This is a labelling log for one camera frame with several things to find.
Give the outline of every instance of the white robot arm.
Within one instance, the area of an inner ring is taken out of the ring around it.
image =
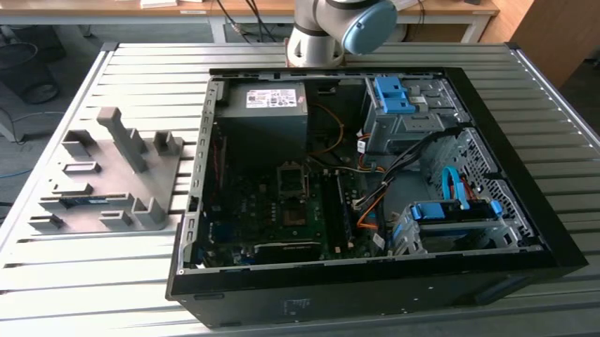
[[[395,31],[389,0],[297,0],[288,61],[294,67],[334,67],[344,50],[373,52]]]

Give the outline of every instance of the open computer case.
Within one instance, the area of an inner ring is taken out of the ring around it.
[[[212,70],[167,288],[206,326],[485,305],[586,264],[461,69]]]

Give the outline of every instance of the metal table rail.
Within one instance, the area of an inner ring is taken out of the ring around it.
[[[520,50],[505,45],[395,44],[349,66],[463,67],[590,266],[480,308],[210,331],[165,299],[174,228],[40,235],[27,209],[56,165],[70,128],[109,137],[94,121],[119,106],[123,123],[185,139],[171,214],[186,206],[212,67],[282,67],[281,44],[122,44],[103,51],[0,227],[0,334],[107,336],[598,336],[600,334],[600,142]]]

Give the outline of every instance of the power supply label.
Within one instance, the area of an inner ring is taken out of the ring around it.
[[[246,108],[296,107],[297,91],[294,89],[250,90],[246,94]]]

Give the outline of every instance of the case label sticker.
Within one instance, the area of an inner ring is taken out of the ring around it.
[[[294,89],[250,90],[246,94],[246,108],[298,106]]]
[[[310,298],[284,301],[284,315],[298,315],[310,305]]]
[[[376,235],[373,235],[373,242],[376,243],[379,248],[384,249],[384,247],[385,247],[385,240],[377,233],[376,233]]]

